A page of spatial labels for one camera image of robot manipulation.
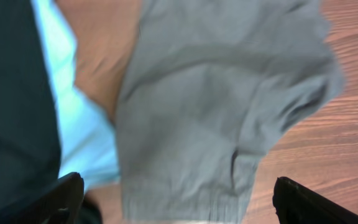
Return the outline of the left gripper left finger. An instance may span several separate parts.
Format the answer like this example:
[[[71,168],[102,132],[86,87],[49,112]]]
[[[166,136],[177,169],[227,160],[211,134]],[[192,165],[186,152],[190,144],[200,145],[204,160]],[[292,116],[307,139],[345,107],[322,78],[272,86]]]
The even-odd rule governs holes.
[[[73,223],[83,199],[84,182],[71,172],[13,207],[13,224]]]

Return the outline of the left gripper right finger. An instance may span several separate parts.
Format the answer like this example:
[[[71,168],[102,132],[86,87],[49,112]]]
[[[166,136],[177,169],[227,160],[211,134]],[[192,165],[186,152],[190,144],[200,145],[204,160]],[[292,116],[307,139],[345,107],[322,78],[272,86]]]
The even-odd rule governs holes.
[[[276,180],[273,206],[280,224],[358,224],[358,215],[289,179]]]

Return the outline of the grey shorts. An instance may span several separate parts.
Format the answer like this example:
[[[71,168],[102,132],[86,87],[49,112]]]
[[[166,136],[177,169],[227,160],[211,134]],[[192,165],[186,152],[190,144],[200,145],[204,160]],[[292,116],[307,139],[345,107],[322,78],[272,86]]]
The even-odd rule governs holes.
[[[240,223],[260,160],[342,89],[315,0],[144,1],[116,137],[130,221]]]

